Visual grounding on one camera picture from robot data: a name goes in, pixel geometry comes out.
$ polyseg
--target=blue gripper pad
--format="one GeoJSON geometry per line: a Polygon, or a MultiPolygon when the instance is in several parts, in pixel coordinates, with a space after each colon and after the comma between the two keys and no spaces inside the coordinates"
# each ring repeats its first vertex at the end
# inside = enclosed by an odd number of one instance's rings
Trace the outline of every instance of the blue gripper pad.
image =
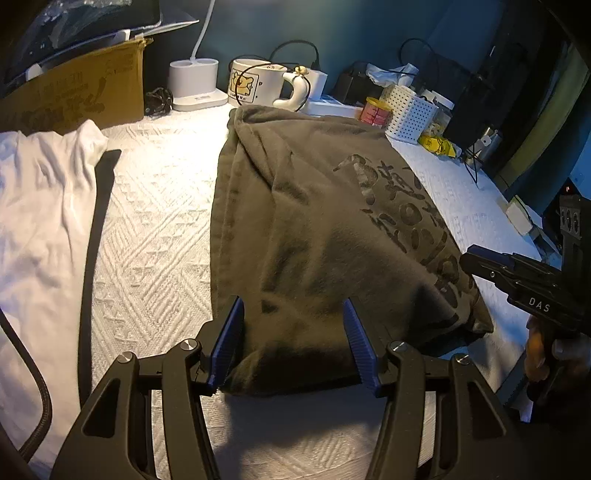
{"type": "Polygon", "coordinates": [[[223,325],[222,331],[217,337],[211,356],[211,366],[207,384],[214,390],[223,384],[226,379],[230,363],[232,362],[232,355],[240,340],[243,323],[244,302],[240,297],[236,297],[236,300],[230,309],[230,313],[226,317],[226,322],[223,325]]]}
{"type": "Polygon", "coordinates": [[[371,346],[353,303],[349,299],[343,303],[343,324],[361,382],[376,397],[381,396],[382,385],[378,378],[378,356],[371,346]]]}

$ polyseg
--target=white storage basket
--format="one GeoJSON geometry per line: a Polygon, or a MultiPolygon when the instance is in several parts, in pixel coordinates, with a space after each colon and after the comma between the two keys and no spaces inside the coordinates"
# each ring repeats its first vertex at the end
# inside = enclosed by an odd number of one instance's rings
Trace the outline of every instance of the white storage basket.
{"type": "Polygon", "coordinates": [[[407,143],[417,143],[437,112],[435,105],[418,97],[408,87],[386,87],[379,99],[392,107],[392,115],[386,124],[386,135],[407,143]]]}

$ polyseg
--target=cardboard box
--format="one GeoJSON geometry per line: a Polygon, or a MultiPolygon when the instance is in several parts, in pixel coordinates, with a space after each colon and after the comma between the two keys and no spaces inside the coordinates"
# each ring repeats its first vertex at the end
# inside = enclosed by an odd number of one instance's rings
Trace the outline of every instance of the cardboard box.
{"type": "Polygon", "coordinates": [[[150,39],[102,48],[59,65],[0,100],[0,131],[65,134],[87,119],[99,128],[144,116],[142,60],[150,39]]]}

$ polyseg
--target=white mug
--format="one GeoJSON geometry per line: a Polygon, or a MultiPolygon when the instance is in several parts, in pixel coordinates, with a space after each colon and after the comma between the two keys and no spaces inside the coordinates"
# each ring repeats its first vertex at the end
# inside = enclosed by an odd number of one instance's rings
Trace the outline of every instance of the white mug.
{"type": "Polygon", "coordinates": [[[239,106],[236,101],[236,94],[238,94],[241,105],[274,106],[294,111],[304,102],[308,89],[308,82],[297,73],[288,72],[282,65],[264,60],[238,59],[232,63],[228,83],[228,102],[239,106]],[[251,68],[241,75],[247,68],[261,63],[265,65],[251,68]],[[291,97],[287,100],[279,98],[283,82],[291,83],[294,88],[291,97]]]}

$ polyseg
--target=folded gray cloth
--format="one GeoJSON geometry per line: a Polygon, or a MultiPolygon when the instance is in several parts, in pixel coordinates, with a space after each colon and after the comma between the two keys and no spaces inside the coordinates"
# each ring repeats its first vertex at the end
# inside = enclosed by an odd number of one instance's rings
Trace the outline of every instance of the folded gray cloth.
{"type": "Polygon", "coordinates": [[[246,308],[225,390],[269,395],[358,381],[342,303],[356,296],[425,353],[492,331],[433,201],[384,133],[357,120],[230,113],[211,224],[214,315],[246,308]]]}

